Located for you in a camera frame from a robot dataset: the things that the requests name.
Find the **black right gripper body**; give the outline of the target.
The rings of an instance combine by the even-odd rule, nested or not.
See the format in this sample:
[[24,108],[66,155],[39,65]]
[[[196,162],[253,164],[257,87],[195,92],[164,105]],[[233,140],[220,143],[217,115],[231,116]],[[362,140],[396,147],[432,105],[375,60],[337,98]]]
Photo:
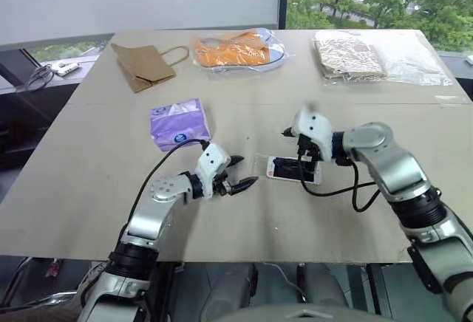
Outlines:
[[318,140],[312,137],[308,137],[304,134],[300,134],[298,136],[297,146],[298,144],[305,145],[305,155],[303,157],[309,157],[311,162],[318,162],[323,160]]

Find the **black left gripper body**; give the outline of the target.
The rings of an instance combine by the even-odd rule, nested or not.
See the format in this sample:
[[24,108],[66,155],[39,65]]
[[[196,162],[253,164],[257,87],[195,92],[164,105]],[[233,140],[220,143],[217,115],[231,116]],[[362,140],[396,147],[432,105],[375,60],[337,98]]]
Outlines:
[[212,188],[214,195],[234,194],[234,188],[228,181],[228,172],[225,169],[213,178]]

